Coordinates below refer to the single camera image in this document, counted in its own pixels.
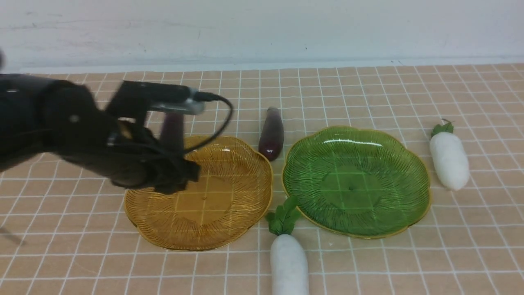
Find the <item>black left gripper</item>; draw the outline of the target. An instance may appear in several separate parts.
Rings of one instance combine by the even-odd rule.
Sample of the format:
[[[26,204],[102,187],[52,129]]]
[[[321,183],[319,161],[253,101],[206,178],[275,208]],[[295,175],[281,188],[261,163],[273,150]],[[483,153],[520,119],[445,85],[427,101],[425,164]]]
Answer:
[[[167,151],[152,132],[127,120],[118,120],[103,144],[81,143],[63,149],[66,161],[109,179],[125,189],[152,188],[170,195],[197,182],[201,167],[183,154]]]

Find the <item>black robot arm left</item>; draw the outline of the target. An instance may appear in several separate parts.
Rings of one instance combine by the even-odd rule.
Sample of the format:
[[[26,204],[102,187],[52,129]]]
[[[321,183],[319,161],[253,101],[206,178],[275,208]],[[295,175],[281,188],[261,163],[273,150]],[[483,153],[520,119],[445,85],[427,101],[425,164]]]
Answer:
[[[88,87],[68,80],[1,75],[1,171],[52,153],[126,189],[152,187],[172,194],[199,179],[185,158],[183,136],[171,115],[155,138],[150,111],[174,110],[196,92],[188,86],[124,81],[105,110]]]

